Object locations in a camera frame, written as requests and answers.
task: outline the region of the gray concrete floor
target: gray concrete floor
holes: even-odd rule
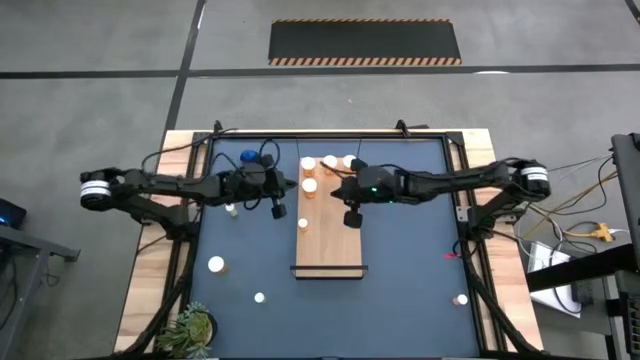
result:
[[[0,72],[177,69],[195,0],[0,3]],[[640,62],[640,27],[622,0],[220,0],[208,3],[192,68],[265,67],[279,17],[448,17],[465,65]],[[0,80],[0,197],[29,210],[26,231],[82,248],[42,297],[20,358],[106,355],[115,338],[140,228],[117,212],[80,208],[78,174],[137,167],[157,150],[174,79]],[[638,131],[639,73],[190,79],[178,129],[373,128],[402,118],[489,128],[498,158],[549,167],[605,154]],[[596,166],[553,183],[556,203],[596,181]],[[615,181],[598,211],[561,218],[626,228]],[[600,195],[584,200],[597,205]],[[534,216],[524,220],[527,228]],[[552,243],[548,229],[537,239]],[[600,249],[616,244],[593,242]],[[561,328],[536,307],[552,353],[604,358],[602,337]]]

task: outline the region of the blue object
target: blue object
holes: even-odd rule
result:
[[[240,161],[243,163],[257,163],[258,162],[258,152],[255,150],[245,150],[240,154]]]

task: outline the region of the black mat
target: black mat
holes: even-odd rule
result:
[[[270,65],[460,65],[449,19],[283,19],[271,25]]]

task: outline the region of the white motor joint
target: white motor joint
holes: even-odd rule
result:
[[[549,181],[549,176],[548,176],[549,173],[547,172],[547,169],[541,166],[524,168],[522,169],[521,173],[522,175],[526,176],[527,180],[529,181],[533,181],[533,180]]]
[[[84,182],[80,186],[80,197],[83,197],[85,195],[111,196],[109,183],[104,180],[91,180]]]

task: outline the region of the potted plant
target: potted plant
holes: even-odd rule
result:
[[[158,335],[158,346],[176,359],[206,359],[218,332],[216,320],[199,302],[192,302]]]

